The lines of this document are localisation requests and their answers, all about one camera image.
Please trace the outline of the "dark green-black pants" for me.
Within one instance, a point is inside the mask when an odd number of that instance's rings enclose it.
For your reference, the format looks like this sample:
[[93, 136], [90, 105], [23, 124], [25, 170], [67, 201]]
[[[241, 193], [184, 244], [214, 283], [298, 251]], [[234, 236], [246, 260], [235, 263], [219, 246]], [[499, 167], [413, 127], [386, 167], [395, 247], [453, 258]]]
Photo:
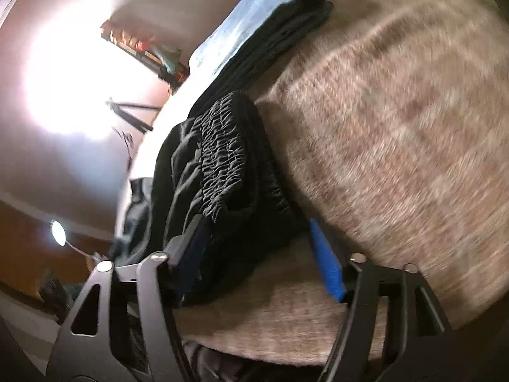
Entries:
[[168, 250], [192, 218], [210, 241], [185, 304], [208, 304], [238, 286], [269, 253], [306, 228], [255, 104], [240, 91], [175, 126], [151, 178], [131, 180], [123, 230], [109, 249], [116, 265]]

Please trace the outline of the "white clip-on desk lamp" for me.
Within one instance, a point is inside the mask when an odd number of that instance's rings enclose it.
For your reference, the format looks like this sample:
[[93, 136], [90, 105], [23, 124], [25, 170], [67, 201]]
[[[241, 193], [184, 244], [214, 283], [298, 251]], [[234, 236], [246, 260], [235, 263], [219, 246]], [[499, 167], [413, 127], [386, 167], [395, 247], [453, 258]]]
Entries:
[[97, 253], [86, 253], [85, 251], [83, 251], [83, 250], [75, 247], [73, 244], [71, 244], [67, 239], [64, 226], [59, 221], [52, 220], [49, 223], [49, 230], [50, 230], [50, 234], [51, 234], [53, 240], [60, 247], [69, 247], [75, 253], [78, 253], [78, 254], [84, 256], [86, 259], [92, 260], [96, 264], [102, 260], [102, 258]]

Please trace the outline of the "black mini tripod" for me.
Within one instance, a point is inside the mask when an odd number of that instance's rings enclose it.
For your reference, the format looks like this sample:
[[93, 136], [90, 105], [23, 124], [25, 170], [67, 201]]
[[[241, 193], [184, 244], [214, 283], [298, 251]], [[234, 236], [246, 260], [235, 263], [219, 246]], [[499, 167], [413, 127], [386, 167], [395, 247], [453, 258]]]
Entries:
[[153, 126], [142, 121], [140, 118], [130, 114], [127, 112], [127, 109], [130, 110], [145, 110], [151, 112], [159, 112], [160, 107], [151, 106], [146, 104], [136, 104], [136, 103], [117, 103], [109, 100], [106, 102], [109, 106], [109, 109], [115, 113], [119, 118], [124, 120], [130, 126], [132, 126], [137, 131], [145, 134], [147, 132], [151, 132], [153, 130]]

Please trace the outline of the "cluttered shelf items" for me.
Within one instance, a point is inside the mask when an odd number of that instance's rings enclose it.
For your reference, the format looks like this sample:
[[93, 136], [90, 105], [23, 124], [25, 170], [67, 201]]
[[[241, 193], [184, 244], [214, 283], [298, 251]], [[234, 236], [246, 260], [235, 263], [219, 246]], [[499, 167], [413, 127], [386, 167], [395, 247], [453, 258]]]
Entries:
[[121, 48], [155, 73], [160, 80], [168, 83], [171, 95], [178, 91], [189, 77], [189, 68], [181, 62], [180, 48], [167, 46], [153, 35], [133, 35], [110, 20], [102, 24], [100, 33], [104, 40]]

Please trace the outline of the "light blue folded cloth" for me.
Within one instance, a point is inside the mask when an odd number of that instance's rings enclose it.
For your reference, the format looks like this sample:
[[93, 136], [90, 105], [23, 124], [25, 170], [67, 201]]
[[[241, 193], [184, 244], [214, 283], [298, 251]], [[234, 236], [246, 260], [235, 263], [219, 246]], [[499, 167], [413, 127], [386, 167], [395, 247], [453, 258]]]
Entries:
[[192, 53], [191, 75], [216, 76], [243, 46], [271, 35], [303, 5], [305, 0], [240, 0]]

